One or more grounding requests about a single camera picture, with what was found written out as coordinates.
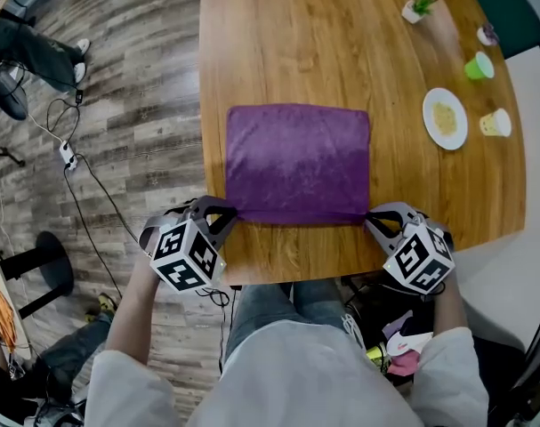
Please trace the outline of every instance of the power strip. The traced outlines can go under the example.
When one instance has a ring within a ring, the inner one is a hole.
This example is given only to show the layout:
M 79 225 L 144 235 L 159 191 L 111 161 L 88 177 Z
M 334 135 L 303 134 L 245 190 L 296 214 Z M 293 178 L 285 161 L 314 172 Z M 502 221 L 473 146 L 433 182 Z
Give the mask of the power strip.
M 63 141 L 60 145 L 60 156 L 62 157 L 62 160 L 64 161 L 64 165 L 70 170 L 74 171 L 77 166 L 77 157 L 74 154 L 74 151 L 68 144 L 68 141 Z

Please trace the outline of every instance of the black stool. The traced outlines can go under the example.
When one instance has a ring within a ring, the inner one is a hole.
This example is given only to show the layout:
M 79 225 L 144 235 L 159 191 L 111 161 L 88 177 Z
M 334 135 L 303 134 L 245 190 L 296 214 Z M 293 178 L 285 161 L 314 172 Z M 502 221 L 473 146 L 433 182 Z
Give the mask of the black stool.
M 42 231 L 36 237 L 36 247 L 0 261 L 4 278 L 20 278 L 22 274 L 40 268 L 51 291 L 19 310 L 21 318 L 32 315 L 61 295 L 68 296 L 74 289 L 74 273 L 64 247 L 51 232 Z

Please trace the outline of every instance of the white shirt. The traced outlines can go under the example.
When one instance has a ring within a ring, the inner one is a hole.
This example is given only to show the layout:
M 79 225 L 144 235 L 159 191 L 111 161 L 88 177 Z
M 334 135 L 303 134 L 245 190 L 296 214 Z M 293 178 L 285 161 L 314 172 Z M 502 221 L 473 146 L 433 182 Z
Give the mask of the white shirt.
M 88 427 L 172 427 L 170 384 L 119 351 L 96 357 Z M 332 326 L 279 321 L 246 338 L 189 427 L 487 425 L 488 395 L 471 332 L 437 335 L 422 351 L 408 401 Z

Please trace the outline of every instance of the purple towel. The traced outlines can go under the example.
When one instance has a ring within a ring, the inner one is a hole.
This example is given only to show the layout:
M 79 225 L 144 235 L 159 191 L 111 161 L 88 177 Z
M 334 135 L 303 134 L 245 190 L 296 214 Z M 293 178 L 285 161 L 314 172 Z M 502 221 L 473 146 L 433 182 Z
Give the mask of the purple towel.
M 361 223 L 368 114 L 302 104 L 228 112 L 226 198 L 249 222 Z

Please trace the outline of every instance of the green cup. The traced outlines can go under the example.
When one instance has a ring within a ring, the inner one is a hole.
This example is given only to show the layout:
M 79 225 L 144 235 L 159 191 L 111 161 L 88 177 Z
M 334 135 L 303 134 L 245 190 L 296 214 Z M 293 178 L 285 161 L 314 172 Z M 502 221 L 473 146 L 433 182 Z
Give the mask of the green cup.
M 490 79 L 495 76 L 493 62 L 483 52 L 477 52 L 475 57 L 465 64 L 465 75 L 472 80 Z

